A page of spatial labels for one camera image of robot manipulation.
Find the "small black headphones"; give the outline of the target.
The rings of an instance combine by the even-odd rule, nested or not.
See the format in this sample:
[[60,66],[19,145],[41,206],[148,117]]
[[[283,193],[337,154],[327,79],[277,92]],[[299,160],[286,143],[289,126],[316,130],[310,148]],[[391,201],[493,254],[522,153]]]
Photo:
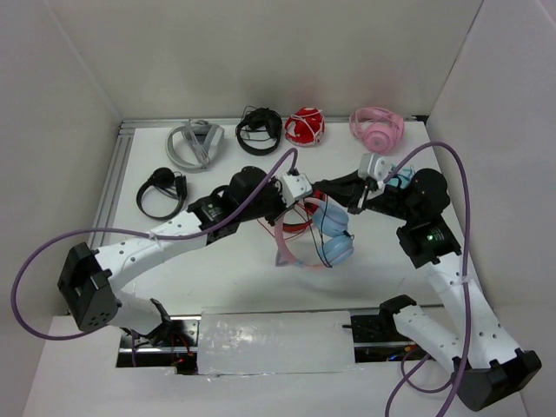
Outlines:
[[[154,189],[162,195],[177,201],[175,208],[169,214],[163,216],[149,214],[142,206],[142,199],[144,194],[150,189]],[[148,218],[165,222],[173,219],[182,211],[188,194],[187,177],[183,173],[173,171],[167,167],[160,167],[156,169],[147,181],[137,190],[136,206]]]

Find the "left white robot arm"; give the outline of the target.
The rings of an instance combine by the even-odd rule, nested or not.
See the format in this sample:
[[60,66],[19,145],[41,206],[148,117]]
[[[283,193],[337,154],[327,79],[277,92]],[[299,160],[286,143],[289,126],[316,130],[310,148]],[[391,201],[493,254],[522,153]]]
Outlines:
[[97,249],[75,245],[58,287],[78,329],[90,333],[111,325],[139,334],[153,347],[164,345],[178,331],[166,309],[154,298],[137,298],[123,288],[178,255],[234,234],[243,222],[274,222],[296,201],[287,179],[268,179],[261,169],[246,167],[144,238]]

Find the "teal cat-ear headphones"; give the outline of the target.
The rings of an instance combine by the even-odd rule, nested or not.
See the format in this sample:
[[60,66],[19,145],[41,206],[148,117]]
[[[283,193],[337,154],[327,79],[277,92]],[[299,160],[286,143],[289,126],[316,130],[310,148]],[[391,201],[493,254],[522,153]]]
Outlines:
[[404,189],[412,180],[415,174],[415,169],[413,165],[408,167],[402,167],[396,175],[394,175],[388,182],[387,185],[395,187],[397,189]]

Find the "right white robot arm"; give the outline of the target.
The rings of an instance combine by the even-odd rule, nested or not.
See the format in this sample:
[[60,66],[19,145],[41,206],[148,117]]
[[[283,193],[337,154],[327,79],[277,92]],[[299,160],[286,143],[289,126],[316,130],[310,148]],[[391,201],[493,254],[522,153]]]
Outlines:
[[476,279],[462,274],[462,249],[442,217],[450,203],[443,174],[420,169],[406,187],[380,187],[374,178],[352,173],[313,187],[351,214],[370,209],[405,222],[396,231],[400,246],[415,268],[428,269],[427,280],[457,331],[445,329],[407,295],[380,305],[379,330],[390,341],[406,336],[430,354],[459,384],[457,395],[467,408],[489,407],[519,392],[539,372],[539,356],[521,348]]

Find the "shiny foil-covered plate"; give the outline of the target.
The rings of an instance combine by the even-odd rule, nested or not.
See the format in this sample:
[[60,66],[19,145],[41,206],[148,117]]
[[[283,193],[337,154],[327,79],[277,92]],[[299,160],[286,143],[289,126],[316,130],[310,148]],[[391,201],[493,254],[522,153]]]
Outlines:
[[347,311],[206,314],[198,336],[204,375],[326,374],[355,369]]

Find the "blue pink cat-ear headphones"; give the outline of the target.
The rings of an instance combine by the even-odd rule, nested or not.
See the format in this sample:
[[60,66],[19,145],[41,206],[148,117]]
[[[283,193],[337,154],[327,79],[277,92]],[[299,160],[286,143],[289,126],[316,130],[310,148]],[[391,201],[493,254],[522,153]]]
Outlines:
[[314,239],[314,246],[320,262],[308,264],[290,251],[284,236],[285,215],[282,215],[274,225],[277,247],[275,266],[278,268],[293,266],[316,270],[333,268],[343,263],[354,252],[354,235],[348,231],[349,218],[347,212],[333,204],[327,197],[324,197],[324,199],[306,197],[303,202],[315,207],[314,212],[308,219],[308,229],[312,236],[314,236],[313,227],[318,232],[320,240]]

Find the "red white headphones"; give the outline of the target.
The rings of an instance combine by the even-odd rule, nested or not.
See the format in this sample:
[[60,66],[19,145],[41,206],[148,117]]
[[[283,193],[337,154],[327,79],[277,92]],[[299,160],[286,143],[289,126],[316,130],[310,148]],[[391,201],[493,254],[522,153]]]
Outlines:
[[292,114],[284,125],[285,138],[298,147],[313,147],[321,142],[325,118],[321,109],[303,107]]

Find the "grey white headphones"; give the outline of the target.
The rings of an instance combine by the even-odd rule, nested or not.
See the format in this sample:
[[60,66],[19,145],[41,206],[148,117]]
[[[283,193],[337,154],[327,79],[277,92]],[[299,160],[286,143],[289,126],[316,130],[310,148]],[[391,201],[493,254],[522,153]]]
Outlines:
[[[196,162],[187,162],[175,150],[175,136],[189,146]],[[179,169],[186,172],[198,172],[208,169],[217,158],[220,145],[225,136],[222,126],[206,120],[187,120],[171,130],[165,143],[165,151],[169,160]]]

